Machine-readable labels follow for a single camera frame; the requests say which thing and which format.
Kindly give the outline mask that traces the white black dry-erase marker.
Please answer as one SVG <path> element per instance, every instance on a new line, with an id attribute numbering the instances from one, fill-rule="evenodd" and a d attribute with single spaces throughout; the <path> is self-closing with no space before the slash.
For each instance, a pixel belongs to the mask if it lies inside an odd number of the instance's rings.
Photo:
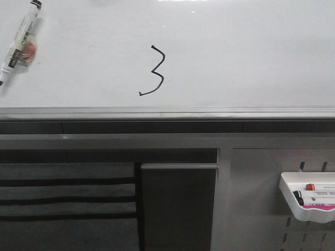
<path id="1" fill-rule="evenodd" d="M 30 1 L 28 11 L 24 16 L 15 38 L 9 47 L 9 51 L 1 67 L 1 85 L 9 78 L 11 72 L 15 68 L 24 48 L 27 44 L 28 37 L 41 10 L 41 1 Z"/>

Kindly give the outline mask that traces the white whiteboard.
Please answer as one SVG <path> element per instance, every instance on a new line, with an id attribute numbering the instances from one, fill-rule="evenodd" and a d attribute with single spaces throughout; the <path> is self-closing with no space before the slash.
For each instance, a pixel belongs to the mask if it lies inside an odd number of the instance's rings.
<path id="1" fill-rule="evenodd" d="M 2 107 L 331 107 L 334 1 L 43 1 Z"/>

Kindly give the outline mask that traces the dark grey flat panel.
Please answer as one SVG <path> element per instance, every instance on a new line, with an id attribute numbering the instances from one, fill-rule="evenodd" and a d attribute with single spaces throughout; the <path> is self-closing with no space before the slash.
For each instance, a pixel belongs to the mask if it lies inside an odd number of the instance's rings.
<path id="1" fill-rule="evenodd" d="M 210 250 L 217 164 L 142 167 L 146 250 Z"/>

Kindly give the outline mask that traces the grey metal pegboard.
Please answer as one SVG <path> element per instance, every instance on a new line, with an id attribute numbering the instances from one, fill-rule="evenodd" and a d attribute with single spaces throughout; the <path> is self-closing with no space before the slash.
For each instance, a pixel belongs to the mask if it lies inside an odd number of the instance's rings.
<path id="1" fill-rule="evenodd" d="M 334 171 L 334 150 L 234 150 L 228 250 L 334 250 L 334 223 L 297 220 L 279 188 L 282 172 L 322 168 Z"/>

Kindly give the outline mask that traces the grey fabric pocket organizer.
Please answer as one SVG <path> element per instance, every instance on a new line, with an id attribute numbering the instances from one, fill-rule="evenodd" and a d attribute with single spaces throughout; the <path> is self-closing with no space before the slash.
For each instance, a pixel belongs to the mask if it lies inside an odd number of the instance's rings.
<path id="1" fill-rule="evenodd" d="M 144 250 L 140 165 L 1 165 L 1 250 Z"/>

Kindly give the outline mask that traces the upper black capped marker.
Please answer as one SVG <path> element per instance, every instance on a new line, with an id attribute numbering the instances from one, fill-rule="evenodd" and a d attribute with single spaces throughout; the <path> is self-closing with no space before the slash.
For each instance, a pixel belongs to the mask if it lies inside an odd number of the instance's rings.
<path id="1" fill-rule="evenodd" d="M 334 198 L 334 191 L 296 190 L 293 195 L 298 198 Z"/>

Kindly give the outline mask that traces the black capped marker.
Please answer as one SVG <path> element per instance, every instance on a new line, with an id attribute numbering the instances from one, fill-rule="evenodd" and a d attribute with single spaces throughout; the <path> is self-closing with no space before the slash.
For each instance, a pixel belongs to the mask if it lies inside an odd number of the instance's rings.
<path id="1" fill-rule="evenodd" d="M 334 191 L 296 190 L 293 195 L 298 198 L 334 198 Z"/>
<path id="2" fill-rule="evenodd" d="M 334 206 L 334 198 L 306 197 L 297 201 L 301 206 Z"/>

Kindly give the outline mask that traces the lower black capped marker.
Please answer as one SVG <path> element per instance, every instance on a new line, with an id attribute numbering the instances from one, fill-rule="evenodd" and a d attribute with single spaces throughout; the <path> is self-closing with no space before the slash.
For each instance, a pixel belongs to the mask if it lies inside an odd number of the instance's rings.
<path id="1" fill-rule="evenodd" d="M 334 206 L 334 198 L 306 197 L 297 201 L 301 206 Z"/>

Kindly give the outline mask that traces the red capped marker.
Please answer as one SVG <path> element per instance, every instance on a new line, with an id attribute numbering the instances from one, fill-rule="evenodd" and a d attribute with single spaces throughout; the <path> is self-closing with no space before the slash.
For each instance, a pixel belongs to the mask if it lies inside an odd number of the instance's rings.
<path id="1" fill-rule="evenodd" d="M 305 189 L 308 191 L 334 191 L 335 184 L 313 183 L 307 184 Z"/>

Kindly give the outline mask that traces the pink eraser in tray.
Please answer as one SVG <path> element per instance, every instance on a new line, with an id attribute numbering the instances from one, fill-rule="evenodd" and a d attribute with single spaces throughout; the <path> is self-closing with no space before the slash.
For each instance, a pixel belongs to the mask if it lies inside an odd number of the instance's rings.
<path id="1" fill-rule="evenodd" d="M 302 206 L 304 209 L 318 209 L 318 210 L 333 210 L 335 209 L 335 206 Z"/>

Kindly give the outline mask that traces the white plastic marker tray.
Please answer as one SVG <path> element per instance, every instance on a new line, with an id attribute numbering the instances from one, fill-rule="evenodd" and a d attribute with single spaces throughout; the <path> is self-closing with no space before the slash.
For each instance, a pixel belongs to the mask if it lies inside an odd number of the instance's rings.
<path id="1" fill-rule="evenodd" d="M 283 172 L 279 188 L 294 217 L 300 221 L 329 223 L 334 221 L 334 209 L 304 208 L 293 192 L 303 190 L 307 184 L 334 184 L 334 172 Z"/>

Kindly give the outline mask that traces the grey whiteboard bottom frame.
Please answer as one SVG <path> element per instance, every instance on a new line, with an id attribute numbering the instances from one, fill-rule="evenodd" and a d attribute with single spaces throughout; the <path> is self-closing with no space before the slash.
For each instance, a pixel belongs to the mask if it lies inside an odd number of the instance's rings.
<path id="1" fill-rule="evenodd" d="M 332 133 L 332 107 L 2 108 L 1 134 Z"/>

